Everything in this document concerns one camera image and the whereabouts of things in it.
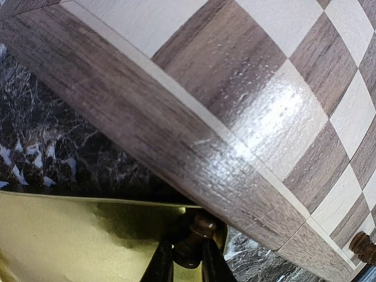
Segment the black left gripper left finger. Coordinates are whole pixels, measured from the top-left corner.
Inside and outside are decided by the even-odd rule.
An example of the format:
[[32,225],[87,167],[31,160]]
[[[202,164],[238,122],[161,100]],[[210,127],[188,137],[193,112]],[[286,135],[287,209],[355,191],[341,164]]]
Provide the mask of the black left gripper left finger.
[[159,243],[146,269],[146,281],[173,281],[173,253],[169,241]]

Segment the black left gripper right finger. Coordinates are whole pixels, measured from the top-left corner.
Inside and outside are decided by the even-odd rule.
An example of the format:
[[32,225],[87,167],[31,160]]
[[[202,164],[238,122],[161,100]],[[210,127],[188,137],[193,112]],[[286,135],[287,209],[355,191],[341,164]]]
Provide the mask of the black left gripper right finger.
[[231,282],[235,277],[213,239],[203,243],[202,276],[205,282]]

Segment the dark chess piece fourteenth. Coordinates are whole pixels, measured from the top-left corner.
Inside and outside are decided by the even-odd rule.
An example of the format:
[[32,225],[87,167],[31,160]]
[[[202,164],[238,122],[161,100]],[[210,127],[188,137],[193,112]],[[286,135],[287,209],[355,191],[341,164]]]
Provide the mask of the dark chess piece fourteenth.
[[214,216],[201,211],[196,213],[189,229],[190,233],[174,245],[173,258],[178,265],[194,269],[202,260],[204,241],[214,236],[217,222]]

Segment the gold metal tray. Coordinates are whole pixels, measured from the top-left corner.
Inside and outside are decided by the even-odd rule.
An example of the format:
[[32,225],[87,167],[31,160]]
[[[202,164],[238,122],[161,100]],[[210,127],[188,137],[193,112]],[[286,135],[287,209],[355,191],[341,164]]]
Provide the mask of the gold metal tray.
[[[191,204],[1,193],[2,281],[146,281],[162,241],[189,233]],[[214,217],[222,256],[227,226]],[[203,281],[202,260],[174,262],[173,281]]]

